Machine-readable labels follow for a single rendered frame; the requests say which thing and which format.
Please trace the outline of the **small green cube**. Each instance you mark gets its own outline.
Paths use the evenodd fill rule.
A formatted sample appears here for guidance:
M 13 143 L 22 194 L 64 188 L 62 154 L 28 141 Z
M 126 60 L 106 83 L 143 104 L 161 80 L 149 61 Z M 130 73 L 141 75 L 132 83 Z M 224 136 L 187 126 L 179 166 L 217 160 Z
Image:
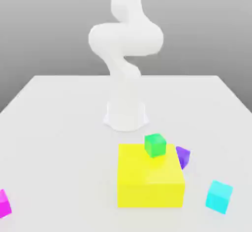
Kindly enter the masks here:
M 163 156 L 166 154 L 166 140 L 159 133 L 146 135 L 144 148 L 151 158 Z

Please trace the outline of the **small purple cube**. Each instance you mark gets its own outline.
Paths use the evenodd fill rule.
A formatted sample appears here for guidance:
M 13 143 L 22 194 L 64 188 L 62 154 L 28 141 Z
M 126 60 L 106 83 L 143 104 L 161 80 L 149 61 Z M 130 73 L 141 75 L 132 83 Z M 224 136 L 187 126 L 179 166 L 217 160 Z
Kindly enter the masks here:
M 176 146 L 176 152 L 179 158 L 181 169 L 184 169 L 189 163 L 190 150 L 184 149 L 180 146 Z

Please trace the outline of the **small cyan cube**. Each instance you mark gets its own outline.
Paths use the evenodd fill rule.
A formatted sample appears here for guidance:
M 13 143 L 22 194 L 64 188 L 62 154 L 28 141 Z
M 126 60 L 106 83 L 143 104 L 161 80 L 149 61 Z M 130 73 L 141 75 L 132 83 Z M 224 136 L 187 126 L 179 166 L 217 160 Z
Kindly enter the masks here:
M 233 192 L 233 187 L 213 180 L 207 193 L 206 207 L 225 214 Z

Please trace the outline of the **small magenta cube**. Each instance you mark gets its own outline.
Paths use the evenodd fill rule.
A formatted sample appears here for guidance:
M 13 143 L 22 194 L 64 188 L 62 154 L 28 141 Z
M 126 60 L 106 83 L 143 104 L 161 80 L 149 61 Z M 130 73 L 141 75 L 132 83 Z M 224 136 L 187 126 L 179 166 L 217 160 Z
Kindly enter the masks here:
M 0 190 L 0 218 L 3 218 L 12 213 L 8 197 L 4 189 Z

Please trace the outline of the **large yellow box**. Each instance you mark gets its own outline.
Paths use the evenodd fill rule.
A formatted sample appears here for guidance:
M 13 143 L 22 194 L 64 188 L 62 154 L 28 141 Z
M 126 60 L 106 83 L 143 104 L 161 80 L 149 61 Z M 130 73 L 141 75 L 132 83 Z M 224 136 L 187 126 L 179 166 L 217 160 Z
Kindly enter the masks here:
M 179 208 L 183 206 L 185 179 L 176 148 L 151 158 L 143 144 L 119 144 L 118 207 Z

